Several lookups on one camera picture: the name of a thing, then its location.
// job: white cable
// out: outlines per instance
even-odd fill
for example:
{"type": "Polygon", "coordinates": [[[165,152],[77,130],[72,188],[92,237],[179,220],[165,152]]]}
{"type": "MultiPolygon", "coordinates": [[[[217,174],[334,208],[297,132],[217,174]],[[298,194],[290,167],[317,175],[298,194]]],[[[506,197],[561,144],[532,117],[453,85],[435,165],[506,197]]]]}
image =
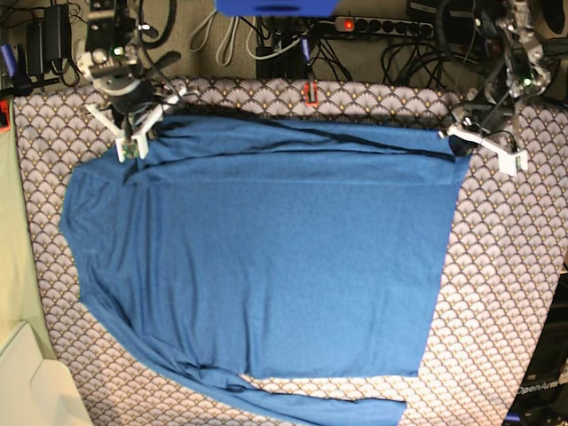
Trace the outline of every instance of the white cable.
{"type": "Polygon", "coordinates": [[[196,53],[205,47],[205,44],[209,40],[209,31],[211,30],[211,24],[213,24],[213,19],[217,15],[217,9],[213,10],[205,20],[199,24],[199,26],[189,35],[189,51],[196,53]],[[201,33],[201,31],[205,28],[205,35],[203,36],[203,42],[197,46],[193,47],[193,42],[195,38],[201,33]]]}
{"type": "Polygon", "coordinates": [[[308,34],[307,31],[303,32],[302,35],[300,35],[294,42],[292,42],[291,44],[286,46],[284,49],[276,51],[275,53],[271,53],[270,55],[265,55],[265,56],[257,56],[252,51],[250,51],[250,37],[253,35],[253,33],[255,33],[255,30],[253,28],[251,28],[250,31],[248,32],[247,42],[245,43],[245,45],[247,46],[248,55],[252,59],[256,59],[256,60],[266,60],[266,59],[276,58],[277,56],[280,56],[282,53],[285,53],[285,52],[289,51],[290,49],[294,49],[302,41],[302,36],[305,36],[305,35],[308,34]]]}
{"type": "Polygon", "coordinates": [[[237,36],[237,29],[239,28],[239,22],[240,20],[238,17],[233,16],[231,18],[225,37],[223,37],[223,41],[217,49],[215,61],[221,67],[228,67],[233,60],[234,43],[237,36]]]}
{"type": "MultiPolygon", "coordinates": [[[[203,22],[189,35],[189,51],[192,53],[196,53],[201,51],[207,41],[209,40],[209,33],[211,31],[211,26],[213,25],[213,20],[217,16],[217,9],[214,9],[207,18],[203,20],[203,22]],[[201,32],[205,29],[205,34],[203,35],[203,41],[197,47],[193,47],[193,43],[195,39],[201,34],[201,32]]],[[[215,54],[215,61],[221,67],[228,67],[231,62],[233,61],[233,54],[234,54],[234,44],[236,41],[237,36],[237,29],[239,29],[239,18],[232,17],[229,21],[229,28],[225,33],[225,37],[223,37],[223,41],[217,48],[217,53],[215,54]]]]}

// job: patterned tablecloth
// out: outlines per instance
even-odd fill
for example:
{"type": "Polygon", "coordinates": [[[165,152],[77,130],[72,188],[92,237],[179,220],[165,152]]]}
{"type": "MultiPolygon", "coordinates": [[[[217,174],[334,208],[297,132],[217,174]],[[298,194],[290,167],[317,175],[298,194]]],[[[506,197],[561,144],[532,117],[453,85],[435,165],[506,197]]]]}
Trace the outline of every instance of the patterned tablecloth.
{"type": "MultiPolygon", "coordinates": [[[[458,102],[431,90],[319,82],[319,106],[312,107],[303,102],[303,82],[187,82],[199,89],[187,98],[194,105],[415,126],[437,127],[458,102]]],[[[15,124],[45,321],[94,424],[289,424],[243,413],[160,377],[78,303],[77,270],[58,229],[61,204],[73,167],[113,146],[110,133],[86,114],[85,102],[103,99],[91,88],[16,99],[15,124]]],[[[254,383],[320,398],[404,399],[401,425],[501,424],[539,339],[568,247],[568,115],[528,106],[517,119],[518,144],[529,150],[530,168],[512,178],[496,171],[488,152],[473,155],[420,378],[254,383]]]]}

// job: power adapter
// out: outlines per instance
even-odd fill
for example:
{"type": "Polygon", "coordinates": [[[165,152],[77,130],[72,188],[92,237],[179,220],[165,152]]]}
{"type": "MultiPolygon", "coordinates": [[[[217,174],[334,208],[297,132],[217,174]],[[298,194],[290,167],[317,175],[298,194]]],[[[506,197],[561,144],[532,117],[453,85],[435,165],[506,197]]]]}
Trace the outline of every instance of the power adapter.
{"type": "Polygon", "coordinates": [[[43,20],[34,20],[26,27],[28,75],[32,77],[42,77],[47,71],[43,54],[43,27],[43,20]]]}
{"type": "Polygon", "coordinates": [[[43,50],[47,63],[71,58],[69,5],[55,4],[43,13],[43,50]]]}

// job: power strip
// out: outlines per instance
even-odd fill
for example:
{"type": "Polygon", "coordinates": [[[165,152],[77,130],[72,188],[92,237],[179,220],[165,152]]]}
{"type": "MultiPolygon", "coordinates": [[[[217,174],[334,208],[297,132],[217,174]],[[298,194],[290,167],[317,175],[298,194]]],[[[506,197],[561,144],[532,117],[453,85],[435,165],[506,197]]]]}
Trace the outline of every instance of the power strip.
{"type": "Polygon", "coordinates": [[[434,38],[434,26],[425,22],[337,16],[334,23],[335,30],[339,33],[434,38]]]}

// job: blue fabric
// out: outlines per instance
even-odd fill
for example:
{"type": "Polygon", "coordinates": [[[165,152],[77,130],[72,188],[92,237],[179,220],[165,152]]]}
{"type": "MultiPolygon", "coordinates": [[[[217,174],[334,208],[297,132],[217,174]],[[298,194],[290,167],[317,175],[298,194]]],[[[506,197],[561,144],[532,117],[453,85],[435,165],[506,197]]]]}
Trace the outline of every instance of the blue fabric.
{"type": "Polygon", "coordinates": [[[79,166],[61,230],[81,301],[140,362],[291,422],[405,404],[270,394],[238,375],[416,376],[467,158],[433,131],[173,116],[145,161],[79,166]]]}

